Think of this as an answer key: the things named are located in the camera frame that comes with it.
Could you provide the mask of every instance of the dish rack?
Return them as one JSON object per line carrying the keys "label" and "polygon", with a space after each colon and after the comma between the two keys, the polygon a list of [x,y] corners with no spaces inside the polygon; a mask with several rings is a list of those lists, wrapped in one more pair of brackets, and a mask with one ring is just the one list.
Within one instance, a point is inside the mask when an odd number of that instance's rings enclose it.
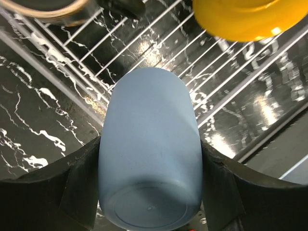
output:
{"label": "dish rack", "polygon": [[[26,37],[29,41],[41,51],[50,62],[53,62],[57,69],[66,77],[77,85],[82,91],[83,100],[80,96],[76,96],[70,88],[65,85],[61,78],[56,77],[47,67],[45,67],[37,58],[29,51],[23,49],[18,42],[11,39],[6,33],[0,31],[0,38],[9,45],[15,52],[26,59],[33,67],[44,75],[51,83],[60,89],[67,97],[83,109],[96,122],[102,124],[104,112],[108,107],[112,90],[115,87],[116,81],[112,84],[106,83],[104,78],[101,78],[104,72],[110,72],[109,67],[114,65],[122,55],[130,49],[131,46],[141,43],[142,37],[145,36],[152,28],[163,21],[165,17],[170,16],[175,19],[177,26],[170,28],[168,33],[164,33],[157,40],[146,44],[142,47],[142,52],[138,57],[134,57],[135,62],[130,65],[127,72],[144,66],[157,66],[175,72],[190,90],[194,110],[196,112],[197,123],[199,129],[205,129],[210,126],[211,119],[236,96],[238,96],[249,84],[262,76],[266,70],[276,61],[280,60],[286,52],[292,48],[308,33],[308,25],[303,25],[296,33],[291,36],[287,33],[282,33],[276,37],[263,40],[259,43],[238,43],[228,42],[224,39],[211,37],[207,35],[205,30],[202,30],[195,23],[198,30],[193,37],[189,37],[186,42],[180,44],[171,55],[164,58],[158,55],[160,49],[170,39],[174,40],[174,36],[181,32],[183,27],[189,22],[192,23],[193,11],[191,7],[185,5],[185,1],[176,0],[170,5],[164,5],[164,10],[160,12],[151,21],[148,20],[148,25],[142,29],[138,29],[137,35],[126,42],[123,47],[118,50],[108,62],[100,65],[98,71],[93,71],[89,67],[87,59],[95,59],[95,52],[98,52],[102,44],[108,43],[108,40],[119,30],[125,28],[128,23],[131,23],[128,18],[119,18],[115,20],[113,28],[107,29],[107,33],[99,38],[98,41],[91,47],[87,48],[87,52],[83,55],[76,53],[70,48],[70,44],[75,43],[78,37],[85,35],[87,28],[93,23],[99,24],[102,22],[102,14],[105,16],[107,12],[99,9],[91,19],[85,24],[75,29],[73,33],[69,33],[66,40],[60,39],[52,30],[55,26],[44,24],[37,19],[28,19],[16,13],[9,13],[4,9],[0,9],[1,15],[16,29],[22,37]],[[174,12],[176,7],[186,8],[186,15],[179,19]],[[277,46],[278,40],[285,40],[281,46]],[[198,45],[198,51],[193,59],[187,59],[187,62],[182,62],[176,69],[173,63],[181,57],[187,56],[187,50]],[[193,73],[192,69],[198,66],[197,72]],[[223,75],[220,82],[212,80],[218,75]],[[213,100],[210,106],[206,106],[213,96],[220,94],[219,100]]]}

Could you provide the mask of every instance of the yellow cup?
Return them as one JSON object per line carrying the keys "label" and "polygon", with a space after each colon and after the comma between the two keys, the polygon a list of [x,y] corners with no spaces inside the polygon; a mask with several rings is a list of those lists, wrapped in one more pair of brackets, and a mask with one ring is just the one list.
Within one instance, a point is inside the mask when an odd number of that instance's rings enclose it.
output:
{"label": "yellow cup", "polygon": [[199,25],[230,41],[258,41],[288,30],[308,13],[308,0],[193,0]]}

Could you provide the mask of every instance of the white wire rack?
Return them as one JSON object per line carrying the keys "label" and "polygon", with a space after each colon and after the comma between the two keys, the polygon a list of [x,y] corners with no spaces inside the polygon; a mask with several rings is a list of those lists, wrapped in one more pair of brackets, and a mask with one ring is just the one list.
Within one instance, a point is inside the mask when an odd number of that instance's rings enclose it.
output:
{"label": "white wire rack", "polygon": [[[65,60],[65,56],[61,54],[61,51],[57,47],[61,47],[63,51],[69,55],[69,57],[75,61],[73,62],[60,62],[58,59],[54,58],[52,55],[49,56],[50,59],[52,59],[59,68],[67,75],[70,76],[76,84],[84,90],[84,92],[91,97],[93,100],[97,101],[99,106],[103,108],[104,110],[107,108],[110,95],[112,93],[112,89],[114,88],[114,85],[108,86],[106,85],[101,79],[99,79],[100,73],[102,73],[104,70],[106,70],[119,56],[121,56],[129,47],[134,44],[138,39],[142,37],[148,30],[150,30],[157,22],[159,22],[165,15],[170,13],[171,10],[173,10],[177,5],[179,5],[182,2],[182,0],[176,0],[174,1],[169,7],[167,7],[159,16],[157,16],[150,24],[145,27],[135,38],[133,38],[123,49],[121,49],[117,55],[115,55],[110,61],[108,61],[106,64],[103,65],[103,67],[97,72],[93,73],[90,71],[90,69],[85,64],[85,60],[90,56],[93,55],[93,52],[97,49],[99,49],[99,46],[106,42],[106,40],[112,36],[113,33],[115,33],[117,30],[120,30],[123,26],[125,26],[125,23],[127,22],[127,18],[123,18],[121,21],[119,21],[114,28],[108,31],[106,35],[104,35],[93,47],[89,48],[89,51],[83,55],[83,57],[78,58],[77,55],[69,49],[68,45],[78,36],[80,35],[86,27],[89,26],[89,24],[97,18],[101,14],[101,10],[98,10],[92,18],[90,18],[85,24],[83,24],[74,34],[71,35],[65,42],[62,42],[50,29],[49,24],[43,24],[39,20],[33,21],[28,20],[27,18],[21,16],[21,15],[15,15],[9,14],[4,9],[0,9],[1,15],[8,20],[8,22],[17,28],[17,30],[25,37],[27,37],[34,46],[36,46],[39,50],[41,50],[43,53],[47,53],[48,49],[41,45],[36,37],[44,39],[44,41],[47,42],[47,45],[50,49],[53,49],[58,54],[62,55],[62,59]],[[166,42],[168,38],[170,38],[176,31],[180,30],[181,27],[188,22],[193,17],[193,12],[191,12],[184,20],[182,20],[178,26],[176,26],[169,34],[165,35],[162,40],[159,41],[152,49],[149,49],[145,55],[140,58],[134,66],[129,70],[132,71],[136,69],[144,60],[146,60],[154,51],[161,48],[161,45]],[[238,95],[246,86],[248,86],[251,82],[253,82],[262,72],[264,72],[271,64],[273,64],[280,56],[282,56],[285,52],[287,52],[296,42],[298,42],[304,35],[308,33],[308,25],[303,27],[297,34],[295,34],[287,43],[285,43],[283,46],[281,46],[272,56],[270,56],[266,61],[264,61],[261,66],[256,69],[254,72],[252,72],[245,80],[243,80],[238,86],[236,86],[225,98],[223,98],[219,103],[217,103],[209,112],[201,115],[198,118],[198,127],[200,128],[203,126],[211,117],[213,117],[219,110],[221,110],[227,103],[229,103],[236,95]],[[180,51],[178,51],[176,54],[172,56],[170,60],[168,60],[162,68],[166,68],[170,63],[172,63],[176,58],[178,58],[181,54],[183,54],[186,49],[196,43],[196,41],[205,34],[205,31],[201,31],[194,39],[192,39],[185,47],[183,47]],[[232,80],[235,76],[237,76],[238,73],[243,71],[243,69],[249,65],[253,60],[255,60],[262,52],[264,52],[265,49],[268,48],[279,36],[282,36],[282,34],[276,36],[271,40],[271,42],[267,43],[265,46],[263,46],[257,53],[255,53],[253,56],[251,56],[244,64],[237,67],[232,74],[230,74],[221,84],[216,86],[212,89],[212,91],[206,95],[204,99],[202,99],[201,102],[196,104],[194,106],[194,110],[199,108],[204,102],[209,100],[216,92],[218,92],[220,89],[222,89],[230,80]],[[21,56],[25,58],[25,54],[22,53],[22,51],[18,51],[20,47],[18,47],[18,44],[16,42],[9,41],[10,38],[7,38],[4,33],[1,33],[1,39],[5,41],[9,46],[13,48],[16,52],[18,52]],[[191,64],[189,64],[188,67],[186,67],[178,76],[182,77],[187,73],[194,65],[202,62],[202,58],[206,55],[211,54],[212,50],[219,46],[221,42],[226,42],[223,39],[216,39],[216,41],[208,48],[206,48],[202,54],[197,57]],[[244,49],[246,49],[251,43],[245,43],[241,46],[239,50],[236,50],[236,52],[230,53],[230,51],[235,47],[237,42],[234,42],[230,44],[226,49],[221,50],[221,53],[212,58],[210,63],[207,63],[205,67],[197,73],[195,76],[193,76],[187,83],[186,86],[191,84],[193,81],[198,79],[203,73],[206,72],[210,67],[212,67],[214,64],[222,63],[219,67],[215,69],[214,72],[212,72],[210,75],[208,75],[201,83],[199,83],[194,89],[192,89],[191,94],[196,93],[197,91],[200,91],[202,86],[204,86],[209,80],[211,80],[216,74],[218,74],[223,68],[225,68],[227,65],[230,64],[232,60],[234,60],[239,54],[243,52]],[[35,62],[38,62],[37,60],[31,60],[33,66],[38,66],[39,64]],[[52,73],[50,73],[48,70],[44,70],[41,72],[45,76],[48,75],[48,79],[51,81],[60,89],[62,90],[68,97],[70,97],[75,103],[77,103],[83,110],[85,110],[91,117],[93,117],[98,123],[101,123],[101,118],[97,117],[95,113],[93,113],[91,110],[89,111],[87,109],[87,105],[76,97],[74,97],[74,93],[71,92],[70,89],[68,89],[65,86],[61,85],[60,80],[54,76]],[[101,101],[97,100],[97,95],[93,94],[92,91],[88,90],[88,88],[93,89],[95,94],[99,95],[102,99]]]}

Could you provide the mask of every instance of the wire rack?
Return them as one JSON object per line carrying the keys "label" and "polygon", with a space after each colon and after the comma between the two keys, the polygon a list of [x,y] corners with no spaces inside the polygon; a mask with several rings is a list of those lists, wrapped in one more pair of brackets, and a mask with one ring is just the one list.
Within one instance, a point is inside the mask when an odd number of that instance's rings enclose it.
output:
{"label": "wire rack", "polygon": [[[155,24],[162,20],[167,14],[169,14],[177,5],[182,4],[182,0],[176,0],[171,5],[167,6],[163,12],[161,12],[153,21],[149,23],[148,26],[144,29],[129,43],[125,45],[121,50],[118,51],[112,59],[102,65],[101,69],[97,72],[92,72],[91,69],[86,65],[85,61],[93,56],[93,53],[99,49],[99,46],[104,42],[107,42],[107,39],[111,37],[116,31],[123,28],[128,18],[121,18],[121,20],[105,34],[94,46],[89,48],[88,52],[82,57],[79,57],[73,50],[69,48],[69,44],[74,41],[74,39],[81,35],[85,29],[95,20],[99,15],[102,14],[102,9],[99,9],[85,24],[80,26],[66,41],[61,41],[51,30],[49,24],[44,24],[39,20],[30,20],[22,15],[8,13],[4,9],[1,10],[1,15],[6,18],[6,20],[15,27],[24,37],[27,37],[31,43],[37,47],[40,51],[45,54],[49,54],[50,50],[56,52],[58,56],[61,57],[55,58],[53,55],[49,55],[49,58],[56,63],[60,70],[67,76],[70,76],[76,84],[92,98],[97,104],[106,110],[112,90],[115,86],[108,85],[100,79],[100,74],[107,70],[108,67],[113,64],[126,50],[130,48],[138,39],[140,39],[147,31],[149,31]],[[188,16],[181,20],[176,27],[174,27],[170,33],[164,35],[158,42],[156,42],[150,49],[148,49],[145,54],[139,58],[134,65],[129,69],[128,72],[138,68],[145,60],[147,60],[151,54],[156,50],[159,50],[161,46],[177,31],[193,18],[193,11],[190,11]],[[182,49],[177,51],[176,54],[172,56],[169,60],[166,60],[164,64],[160,67],[168,69],[167,67],[172,64],[180,55],[183,55],[185,51],[192,45],[194,45],[198,39],[203,36],[206,31],[200,31],[199,34],[195,36],[194,39],[190,40]],[[237,86],[235,86],[227,95],[223,97],[217,104],[215,104],[211,110],[207,112],[202,112],[197,116],[198,127],[203,126],[210,118],[212,118],[219,110],[221,110],[227,103],[229,103],[235,96],[237,96],[243,89],[245,89],[250,83],[252,83],[258,76],[260,76],[271,64],[279,59],[285,52],[287,52],[294,44],[296,44],[303,36],[308,33],[308,25],[303,27],[297,34],[293,35],[286,43],[280,46],[273,54],[269,55],[267,59],[258,66],[257,69],[250,72],[247,77],[241,81]],[[207,102],[214,94],[216,94],[220,89],[222,89],[228,82],[230,82],[234,77],[236,77],[240,72],[244,71],[245,68],[251,64],[256,58],[261,55],[269,46],[279,38],[283,37],[283,34],[279,34],[276,37],[270,39],[265,45],[260,48],[254,55],[249,57],[245,62],[240,65],[237,65],[233,68],[233,72],[229,74],[224,80],[213,87],[209,93],[203,97],[202,100],[194,104],[194,110],[202,107],[202,105]],[[31,57],[31,54],[27,54],[26,51],[21,51],[21,47],[14,41],[10,40],[5,33],[1,33],[1,39],[5,41],[9,46],[11,46],[17,53],[25,57],[28,62],[30,62],[39,72],[41,72],[45,77],[47,77],[56,87],[58,87],[63,93],[65,93],[72,101],[77,103],[86,113],[88,113],[94,120],[98,123],[102,122],[102,118],[99,117],[95,112],[89,109],[89,106],[85,104],[84,101],[80,100],[75,94],[64,84],[61,83],[60,79],[52,74],[47,68],[44,68],[42,64],[39,64],[39,61],[34,57]],[[39,39],[43,39],[45,44],[41,44]],[[202,81],[199,81],[195,86],[190,87],[190,94],[193,95],[196,92],[202,91],[202,87],[206,85],[215,75],[219,74],[224,68],[229,66],[236,58],[247,49],[252,42],[249,43],[229,43],[220,38],[213,38],[213,43],[211,46],[204,48],[199,57],[195,58],[182,72],[178,74],[180,78],[185,77],[185,75],[197,64],[202,64],[203,57],[211,57],[209,62],[204,64],[204,67],[194,76],[190,77],[186,81],[186,86],[190,86],[195,80],[199,79],[200,76],[203,76],[204,73],[219,63],[219,66],[216,67],[209,75],[202,78]],[[214,49],[219,49],[220,53],[216,56],[210,55]]]}

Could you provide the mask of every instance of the black mug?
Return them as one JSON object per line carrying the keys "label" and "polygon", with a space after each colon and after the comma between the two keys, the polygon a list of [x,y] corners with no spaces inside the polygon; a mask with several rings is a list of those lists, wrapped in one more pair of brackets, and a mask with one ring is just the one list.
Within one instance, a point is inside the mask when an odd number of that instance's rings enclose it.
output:
{"label": "black mug", "polygon": [[140,19],[145,13],[142,0],[0,0],[0,5],[10,11],[60,26],[83,24],[99,7],[131,19]]}

